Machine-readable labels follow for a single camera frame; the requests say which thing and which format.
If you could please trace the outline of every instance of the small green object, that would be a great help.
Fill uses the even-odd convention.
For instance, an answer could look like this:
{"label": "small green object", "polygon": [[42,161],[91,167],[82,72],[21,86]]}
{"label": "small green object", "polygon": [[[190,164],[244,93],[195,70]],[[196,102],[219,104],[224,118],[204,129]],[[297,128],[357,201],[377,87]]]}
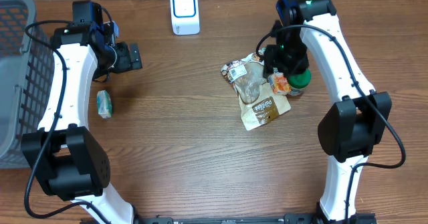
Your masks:
{"label": "small green object", "polygon": [[293,88],[302,89],[309,84],[311,78],[312,78],[312,75],[310,71],[306,69],[303,74],[296,74],[296,75],[290,76],[288,78],[288,83]]}

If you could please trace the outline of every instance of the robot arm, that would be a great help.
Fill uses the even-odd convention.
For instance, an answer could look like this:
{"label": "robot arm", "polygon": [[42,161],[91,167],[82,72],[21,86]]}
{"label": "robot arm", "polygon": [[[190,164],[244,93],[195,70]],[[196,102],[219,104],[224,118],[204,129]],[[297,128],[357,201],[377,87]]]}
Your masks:
{"label": "robot arm", "polygon": [[[362,91],[366,95],[370,95],[370,93],[375,91],[373,85],[365,78],[356,64],[343,38],[337,15],[326,13],[313,16],[312,20],[305,20],[304,25],[319,27],[332,34],[343,47]],[[301,29],[300,37],[316,60],[318,69],[327,85],[330,102],[334,104],[343,101],[345,98],[359,98],[360,94],[357,92],[356,88],[353,87],[353,82],[346,68],[346,64],[344,63],[342,54],[336,45],[330,41],[329,37],[308,28]],[[327,220],[339,221],[344,219],[346,189],[348,187],[352,168],[358,163],[367,162],[367,160],[367,156],[358,155],[347,158],[344,163],[340,163],[334,156],[328,157],[326,185],[324,194],[320,200],[320,208]],[[348,218],[356,213],[355,196],[361,171],[362,167],[358,169],[358,172],[355,173],[353,178],[348,207]]]}
{"label": "robot arm", "polygon": [[[375,91],[373,85],[365,78],[356,64],[343,38],[337,15],[326,13],[313,16],[312,20],[305,20],[303,24],[319,27],[332,34],[343,47],[361,90],[367,96]],[[351,99],[359,98],[360,94],[353,87],[349,71],[336,45],[327,36],[308,28],[303,28],[300,31],[300,38],[315,58],[318,69],[327,85],[331,103],[340,102],[345,96]]]}
{"label": "robot arm", "polygon": [[[141,60],[136,44],[116,43],[115,22],[102,23],[102,8],[91,1],[73,2],[74,22],[56,29],[52,45],[64,57],[67,82],[60,119],[51,137],[50,148],[42,156],[36,178],[47,195],[57,195],[63,201],[87,201],[111,223],[133,223],[137,214],[110,183],[110,163],[107,154],[89,132],[88,104],[90,85],[94,78],[110,73],[140,69]],[[54,72],[49,101],[38,132],[24,134],[21,149],[33,168],[47,130],[53,124],[60,98],[63,68],[54,54]],[[70,155],[56,156],[61,148]],[[82,207],[99,223],[93,209]]]}
{"label": "robot arm", "polygon": [[[352,168],[367,162],[368,155],[373,146],[380,142],[385,129],[384,123],[368,108],[355,88],[350,71],[354,73],[362,92],[370,96],[385,118],[391,109],[391,99],[387,93],[377,94],[362,74],[344,40],[331,0],[279,0],[277,10],[281,23],[274,25],[274,31],[289,25],[320,28],[336,38],[350,63],[349,70],[342,53],[327,35],[305,27],[286,33],[277,31],[274,36],[277,44],[267,46],[265,51],[271,54],[265,60],[274,60],[265,61],[267,72],[271,67],[288,74],[292,74],[290,69],[305,70],[308,67],[307,49],[316,60],[332,104],[318,126],[320,144],[329,157],[326,185],[317,214],[324,223],[340,222],[345,217],[346,192]],[[354,203],[361,171],[362,167],[359,167],[352,180],[348,218],[358,219]]]}

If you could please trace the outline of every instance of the orange package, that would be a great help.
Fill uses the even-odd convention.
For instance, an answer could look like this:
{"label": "orange package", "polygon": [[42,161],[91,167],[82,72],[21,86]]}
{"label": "orange package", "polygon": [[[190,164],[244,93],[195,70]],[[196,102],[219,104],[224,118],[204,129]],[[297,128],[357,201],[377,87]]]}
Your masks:
{"label": "orange package", "polygon": [[291,88],[287,78],[277,68],[274,68],[274,73],[267,77],[267,80],[275,94],[286,95],[290,93]]}

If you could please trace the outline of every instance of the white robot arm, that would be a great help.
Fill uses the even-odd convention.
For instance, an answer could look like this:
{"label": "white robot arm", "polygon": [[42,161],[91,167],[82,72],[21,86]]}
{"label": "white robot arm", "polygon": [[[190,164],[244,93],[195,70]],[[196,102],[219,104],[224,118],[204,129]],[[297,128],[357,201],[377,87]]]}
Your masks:
{"label": "white robot arm", "polygon": [[[130,51],[126,43],[116,43],[118,28],[111,19],[102,23],[101,10],[91,1],[73,2],[74,21],[56,29],[53,36],[52,45],[65,60],[67,81],[50,149],[41,156],[35,176],[47,195],[78,204],[91,203],[91,208],[81,206],[97,222],[104,223],[103,216],[110,223],[129,224],[138,215],[110,183],[108,157],[88,130],[88,104],[93,79],[142,66],[136,44],[130,45]],[[25,134],[21,141],[23,154],[33,169],[41,143],[54,123],[62,88],[64,67],[57,54],[53,58],[51,91],[39,131]],[[68,148],[70,155],[56,156],[61,148]]]}
{"label": "white robot arm", "polygon": [[[305,20],[304,25],[319,27],[333,35],[343,47],[351,64],[352,71],[356,74],[356,79],[363,92],[366,95],[374,92],[373,85],[362,74],[343,38],[337,15],[326,13],[313,16],[313,20]],[[337,46],[330,41],[329,37],[308,28],[301,29],[300,37],[315,58],[318,69],[327,85],[330,102],[332,104],[341,102],[345,96],[351,99],[359,98],[360,94],[356,88],[352,87],[353,83],[342,54],[339,52]],[[339,221],[344,219],[346,189],[352,168],[356,164],[366,162],[367,160],[367,156],[358,155],[346,159],[344,163],[340,163],[334,156],[328,157],[326,186],[320,200],[320,207],[328,220]],[[361,170],[362,167],[358,169],[353,179],[348,218],[356,213],[355,195]]]}

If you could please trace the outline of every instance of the wood grain surface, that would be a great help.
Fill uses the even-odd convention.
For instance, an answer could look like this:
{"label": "wood grain surface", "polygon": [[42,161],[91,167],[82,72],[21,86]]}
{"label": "wood grain surface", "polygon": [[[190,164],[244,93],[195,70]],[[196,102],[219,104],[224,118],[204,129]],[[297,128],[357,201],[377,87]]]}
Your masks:
{"label": "wood grain surface", "polygon": [[[110,158],[111,182],[145,217],[254,217],[310,213],[324,191],[327,158],[318,123],[329,109],[310,56],[313,80],[292,109],[246,131],[238,99],[221,66],[254,51],[277,19],[276,0],[200,0],[201,32],[175,36],[169,1],[101,1],[137,42],[143,69],[91,87],[91,133]],[[333,0],[361,70],[393,100],[389,120],[407,150],[396,170],[365,167],[356,198],[379,223],[428,219],[428,0]],[[37,0],[37,19],[71,19],[71,2]],[[51,35],[55,27],[45,27]],[[96,92],[107,90],[114,114],[101,119]],[[400,154],[386,132],[370,161],[393,164]],[[46,220],[23,207],[29,169],[0,171],[0,223],[77,223],[81,208]],[[35,183],[31,206],[46,213],[65,205]]]}

